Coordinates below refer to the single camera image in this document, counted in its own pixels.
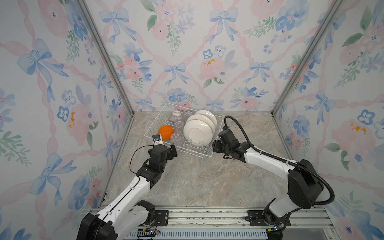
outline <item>orange bowl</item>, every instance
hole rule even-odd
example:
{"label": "orange bowl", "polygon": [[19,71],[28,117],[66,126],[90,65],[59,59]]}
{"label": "orange bowl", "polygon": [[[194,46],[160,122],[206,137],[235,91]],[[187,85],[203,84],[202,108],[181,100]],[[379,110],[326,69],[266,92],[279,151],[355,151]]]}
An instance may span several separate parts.
{"label": "orange bowl", "polygon": [[164,125],[157,132],[161,135],[164,141],[170,140],[170,136],[174,133],[173,129],[170,126]]}

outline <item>white plate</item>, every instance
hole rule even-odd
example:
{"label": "white plate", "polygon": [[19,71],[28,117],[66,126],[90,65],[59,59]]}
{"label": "white plate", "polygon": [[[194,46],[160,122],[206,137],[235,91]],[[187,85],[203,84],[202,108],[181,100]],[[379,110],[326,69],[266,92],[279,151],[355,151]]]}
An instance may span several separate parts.
{"label": "white plate", "polygon": [[184,136],[196,144],[202,141],[203,146],[206,146],[211,142],[213,134],[208,124],[196,119],[185,124]]}
{"label": "white plate", "polygon": [[190,116],[187,119],[186,123],[191,121],[191,120],[201,120],[201,121],[205,122],[212,129],[212,134],[215,134],[215,125],[209,117],[202,115],[202,114],[195,114],[195,115]]}
{"label": "white plate", "polygon": [[201,114],[201,115],[205,115],[205,116],[209,117],[209,119],[214,123],[215,128],[216,128],[216,126],[217,126],[216,117],[210,111],[200,110],[200,111],[195,112],[195,114]]}

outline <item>wire basket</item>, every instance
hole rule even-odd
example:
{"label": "wire basket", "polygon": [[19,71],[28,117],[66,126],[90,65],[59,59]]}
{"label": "wire basket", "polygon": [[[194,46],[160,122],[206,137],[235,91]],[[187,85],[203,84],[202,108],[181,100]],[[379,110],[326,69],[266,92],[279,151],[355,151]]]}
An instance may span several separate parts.
{"label": "wire basket", "polygon": [[[161,111],[155,118],[155,120],[152,122],[151,126],[146,131],[145,136],[152,139],[152,135],[157,134],[159,129],[164,125],[168,125],[174,129],[175,123],[169,120],[169,117],[171,116],[174,110],[179,110],[180,112],[182,112],[183,115],[186,110],[190,110],[193,113],[197,112],[197,110],[181,107],[171,103],[166,103],[163,109],[161,109]],[[223,119],[224,119],[221,116],[215,115],[215,117],[217,120],[217,126],[215,128],[215,134],[213,135],[212,141],[208,145],[202,146],[202,147],[194,146],[190,143],[190,141],[188,141],[184,137],[183,133],[179,133],[181,136],[181,139],[175,143],[176,149],[182,152],[187,152],[189,154],[201,157],[201,158],[204,158],[204,156],[212,157],[212,153],[213,153],[212,143],[216,139],[218,139],[218,133],[221,131],[221,126],[223,124]],[[163,141],[163,143],[165,145],[170,146],[173,142],[171,140],[168,140],[168,141]]]}

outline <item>floral wallpaper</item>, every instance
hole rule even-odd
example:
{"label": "floral wallpaper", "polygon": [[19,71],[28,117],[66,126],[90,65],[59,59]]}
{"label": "floral wallpaper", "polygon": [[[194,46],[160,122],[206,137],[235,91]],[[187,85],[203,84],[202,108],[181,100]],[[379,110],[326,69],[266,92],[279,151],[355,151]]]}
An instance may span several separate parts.
{"label": "floral wallpaper", "polygon": [[275,116],[336,192],[326,209],[343,240],[384,239],[383,25],[383,0],[346,0]]}
{"label": "floral wallpaper", "polygon": [[0,3],[0,239],[74,239],[129,114],[71,0]]}
{"label": "floral wallpaper", "polygon": [[271,111],[332,0],[86,3],[135,111]]}

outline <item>rack wire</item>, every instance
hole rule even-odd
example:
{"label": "rack wire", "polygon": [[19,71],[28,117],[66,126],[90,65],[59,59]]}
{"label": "rack wire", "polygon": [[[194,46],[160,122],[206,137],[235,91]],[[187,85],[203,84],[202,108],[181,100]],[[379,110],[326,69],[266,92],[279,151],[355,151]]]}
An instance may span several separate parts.
{"label": "rack wire", "polygon": [[[172,127],[173,129],[175,128],[175,123],[171,122],[169,120],[169,117],[171,116],[172,112],[174,110],[179,110],[183,115],[184,112],[187,110],[192,111],[193,113],[197,112],[197,110],[185,108],[182,106],[174,105],[171,103],[166,103],[164,107],[161,109],[155,120],[152,122],[151,126],[148,128],[146,131],[145,135],[146,137],[149,137],[152,139],[152,135],[157,134],[161,126],[167,125]],[[212,138],[212,141],[203,147],[197,147],[194,146],[188,141],[183,133],[180,133],[181,140],[179,140],[177,143],[175,143],[176,149],[181,151],[181,152],[186,152],[201,158],[204,158],[204,156],[207,157],[212,157],[212,143],[218,138],[218,133],[221,131],[221,126],[223,124],[223,117],[215,115],[216,120],[217,120],[217,126],[215,128],[215,134],[214,137]],[[172,144],[171,140],[168,141],[163,141],[163,143],[167,146],[170,146]]]}

